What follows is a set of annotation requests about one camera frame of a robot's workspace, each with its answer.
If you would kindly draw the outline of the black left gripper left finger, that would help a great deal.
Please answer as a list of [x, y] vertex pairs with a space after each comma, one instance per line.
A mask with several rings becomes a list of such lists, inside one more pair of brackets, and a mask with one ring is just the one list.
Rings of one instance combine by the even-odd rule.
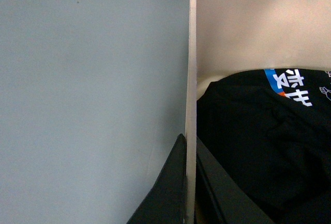
[[179, 134], [155, 184], [128, 223], [184, 223], [187, 141]]

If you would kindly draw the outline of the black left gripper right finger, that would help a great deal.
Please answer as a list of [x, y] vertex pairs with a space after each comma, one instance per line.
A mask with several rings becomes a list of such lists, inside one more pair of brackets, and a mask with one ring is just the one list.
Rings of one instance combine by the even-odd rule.
[[273, 223], [197, 139], [195, 223]]

